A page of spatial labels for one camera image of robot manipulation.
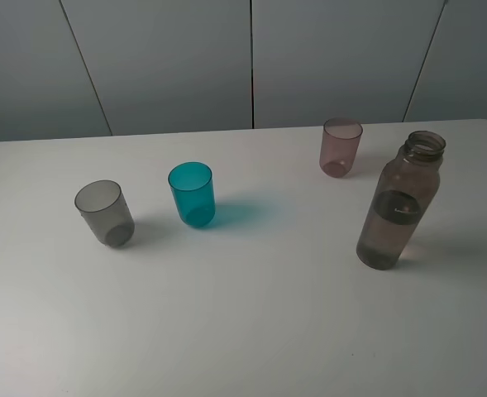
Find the brown translucent water bottle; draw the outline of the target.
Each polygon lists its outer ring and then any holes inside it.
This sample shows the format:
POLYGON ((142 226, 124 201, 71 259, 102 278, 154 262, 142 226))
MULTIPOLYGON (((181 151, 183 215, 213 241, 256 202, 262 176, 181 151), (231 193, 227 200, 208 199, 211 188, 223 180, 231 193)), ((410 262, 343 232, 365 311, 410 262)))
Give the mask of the brown translucent water bottle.
POLYGON ((393 268, 439 185, 445 140, 434 132, 412 132, 381 171, 356 254, 376 270, 393 268))

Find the teal translucent plastic cup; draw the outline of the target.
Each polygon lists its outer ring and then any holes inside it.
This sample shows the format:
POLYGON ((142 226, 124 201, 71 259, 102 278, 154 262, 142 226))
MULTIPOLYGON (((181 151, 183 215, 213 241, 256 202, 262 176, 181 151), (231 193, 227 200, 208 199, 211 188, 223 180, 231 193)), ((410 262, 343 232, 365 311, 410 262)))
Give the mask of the teal translucent plastic cup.
POLYGON ((190 227, 204 227, 216 212, 212 170, 204 163, 185 162, 175 166, 168 182, 181 220, 190 227))

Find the pink translucent plastic cup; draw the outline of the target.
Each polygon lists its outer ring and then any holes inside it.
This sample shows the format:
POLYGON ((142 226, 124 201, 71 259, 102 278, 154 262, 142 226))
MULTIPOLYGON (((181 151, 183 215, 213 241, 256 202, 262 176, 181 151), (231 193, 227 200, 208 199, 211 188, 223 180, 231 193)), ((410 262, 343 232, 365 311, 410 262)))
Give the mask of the pink translucent plastic cup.
POLYGON ((324 123, 319 165, 326 175, 342 178, 350 172, 362 133, 362 125, 350 118, 334 117, 324 123))

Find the grey translucent plastic cup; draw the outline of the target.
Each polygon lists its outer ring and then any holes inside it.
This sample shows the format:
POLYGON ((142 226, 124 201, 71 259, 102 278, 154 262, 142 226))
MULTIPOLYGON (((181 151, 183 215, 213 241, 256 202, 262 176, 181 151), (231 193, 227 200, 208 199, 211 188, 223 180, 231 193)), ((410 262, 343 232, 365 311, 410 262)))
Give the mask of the grey translucent plastic cup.
POLYGON ((103 179, 87 184, 76 194, 74 206, 103 245, 117 248, 132 238, 135 223, 117 182, 103 179))

